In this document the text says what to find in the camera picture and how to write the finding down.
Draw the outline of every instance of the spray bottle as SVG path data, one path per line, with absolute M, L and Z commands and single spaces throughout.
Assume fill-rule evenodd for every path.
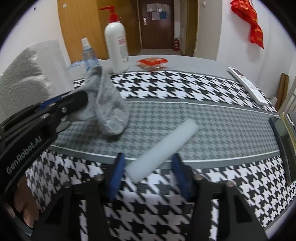
M 99 10 L 108 9 L 109 24 L 105 28 L 105 39 L 109 58 L 111 60 L 113 72 L 121 74 L 129 68 L 128 48 L 126 42 L 126 31 L 119 21 L 119 16 L 115 13 L 114 6 L 100 8 Z
M 99 62 L 87 38 L 81 39 L 81 42 L 83 47 L 82 56 L 84 60 L 84 65 L 86 71 L 88 71 L 92 66 L 99 65 Z

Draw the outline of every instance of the black phone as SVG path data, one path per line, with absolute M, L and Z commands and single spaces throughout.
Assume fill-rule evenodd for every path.
M 286 171 L 286 181 L 290 185 L 296 179 L 296 154 L 284 122 L 276 117 L 269 118 L 269 124 L 274 131 L 281 158 Z

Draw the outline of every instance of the white lotion bottle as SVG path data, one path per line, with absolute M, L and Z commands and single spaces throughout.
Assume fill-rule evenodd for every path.
M 104 9 L 108 9 L 111 12 L 109 24 L 105 28 L 105 39 L 109 58 L 113 72 L 115 74 L 121 74 L 129 68 L 126 31 L 119 21 L 119 16 L 115 13 L 115 7 L 108 6 L 99 10 Z

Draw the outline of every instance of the screw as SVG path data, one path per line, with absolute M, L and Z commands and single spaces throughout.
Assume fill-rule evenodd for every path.
M 65 188 L 69 188 L 70 186 L 71 186 L 71 182 L 65 182 L 65 183 L 64 183 L 64 187 L 65 187 Z
M 87 183 L 90 181 L 90 178 L 87 178 L 85 181 L 83 181 L 84 183 Z
M 226 185 L 229 186 L 230 188 L 235 187 L 235 182 L 234 181 L 227 181 Z
M 194 175 L 194 179 L 200 181 L 200 180 L 203 179 L 203 175 L 201 175 L 201 174 L 195 174 Z
M 96 181 L 102 181 L 104 179 L 104 176 L 103 175 L 96 175 L 96 176 L 94 176 L 94 180 L 96 180 Z
M 49 113 L 45 113 L 44 115 L 40 116 L 41 119 L 45 119 L 49 116 Z

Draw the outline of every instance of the gray towel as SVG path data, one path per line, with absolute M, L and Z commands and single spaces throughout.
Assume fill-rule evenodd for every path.
M 0 123 L 23 108 L 73 89 L 58 40 L 32 44 L 0 75 Z
M 119 135 L 127 126 L 129 107 L 101 66 L 92 67 L 86 75 L 84 90 L 89 98 L 87 106 L 67 116 L 67 121 L 84 121 L 96 117 L 103 135 Z

